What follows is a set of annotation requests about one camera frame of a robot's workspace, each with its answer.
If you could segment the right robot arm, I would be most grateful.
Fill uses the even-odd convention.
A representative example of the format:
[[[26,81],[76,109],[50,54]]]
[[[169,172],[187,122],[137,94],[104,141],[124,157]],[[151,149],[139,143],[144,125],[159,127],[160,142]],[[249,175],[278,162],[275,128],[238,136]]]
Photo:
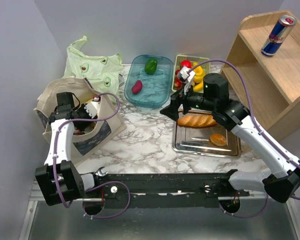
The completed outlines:
[[[170,104],[160,113],[173,121],[191,109],[210,111],[213,119],[227,131],[243,140],[265,162],[269,172],[232,170],[220,183],[220,191],[231,196],[237,190],[267,193],[279,203],[285,203],[300,187],[300,159],[280,145],[252,117],[250,110],[237,100],[230,99],[228,81],[219,73],[203,78],[203,92],[182,87],[170,97]]]

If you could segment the beige canvas tote bag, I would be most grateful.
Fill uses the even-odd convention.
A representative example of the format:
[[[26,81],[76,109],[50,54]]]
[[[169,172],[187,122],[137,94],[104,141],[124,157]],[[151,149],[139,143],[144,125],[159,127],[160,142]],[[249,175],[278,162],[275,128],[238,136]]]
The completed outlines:
[[[75,77],[61,78],[52,81],[37,99],[37,106],[34,111],[40,118],[45,131],[43,137],[51,143],[52,129],[49,117],[57,107],[57,94],[63,92],[73,93],[75,111],[83,110],[85,103],[97,95],[101,95],[101,107],[96,117],[98,122],[75,121],[74,133],[72,136],[71,160],[77,166],[90,158],[97,150],[103,147],[116,135],[122,132],[126,125],[119,113],[116,113],[116,101],[113,96],[98,92],[92,88],[87,79]]]

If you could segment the green plastic grocery bag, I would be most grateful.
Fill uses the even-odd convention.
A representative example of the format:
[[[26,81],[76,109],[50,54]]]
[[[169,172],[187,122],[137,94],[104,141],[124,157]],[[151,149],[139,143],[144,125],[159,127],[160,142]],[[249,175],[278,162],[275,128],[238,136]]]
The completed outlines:
[[[74,41],[67,48],[67,58],[63,77],[87,79],[91,87],[99,93],[119,95],[119,75],[124,70],[120,53],[110,56],[89,56],[81,52],[88,41],[86,36]]]

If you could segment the yellow banana bunch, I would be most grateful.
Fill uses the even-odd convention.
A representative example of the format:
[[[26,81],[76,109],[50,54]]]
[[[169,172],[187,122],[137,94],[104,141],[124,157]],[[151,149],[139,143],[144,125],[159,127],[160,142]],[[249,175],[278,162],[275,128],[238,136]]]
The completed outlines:
[[[194,92],[199,92],[203,89],[204,87],[204,76],[206,75],[205,70],[201,67],[198,66],[197,68],[194,69],[195,75],[193,78],[193,91]]]

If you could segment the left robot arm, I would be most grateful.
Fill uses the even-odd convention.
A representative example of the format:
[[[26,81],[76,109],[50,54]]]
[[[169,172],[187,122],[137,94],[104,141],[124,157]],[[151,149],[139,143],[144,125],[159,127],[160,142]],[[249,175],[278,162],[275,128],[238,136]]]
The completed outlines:
[[[85,193],[97,197],[101,185],[92,172],[79,174],[71,162],[72,137],[75,125],[71,119],[80,116],[75,112],[74,94],[61,92],[56,95],[57,106],[49,117],[52,130],[49,153],[42,167],[35,170],[35,179],[49,206],[62,203],[69,208],[72,201]]]

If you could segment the green bell pepper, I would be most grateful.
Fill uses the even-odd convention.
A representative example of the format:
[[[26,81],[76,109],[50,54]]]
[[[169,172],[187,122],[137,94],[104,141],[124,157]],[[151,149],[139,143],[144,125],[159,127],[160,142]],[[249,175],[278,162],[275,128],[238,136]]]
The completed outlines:
[[[157,66],[158,66],[157,59],[150,58],[144,65],[144,71],[149,75],[153,75],[157,70]]]

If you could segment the purple sweet potato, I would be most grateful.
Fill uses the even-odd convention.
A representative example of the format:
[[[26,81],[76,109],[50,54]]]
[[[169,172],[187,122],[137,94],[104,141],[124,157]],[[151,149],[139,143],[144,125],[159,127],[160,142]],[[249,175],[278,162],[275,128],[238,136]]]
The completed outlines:
[[[133,87],[131,88],[131,92],[136,95],[138,94],[143,88],[143,83],[141,80],[137,80]]]

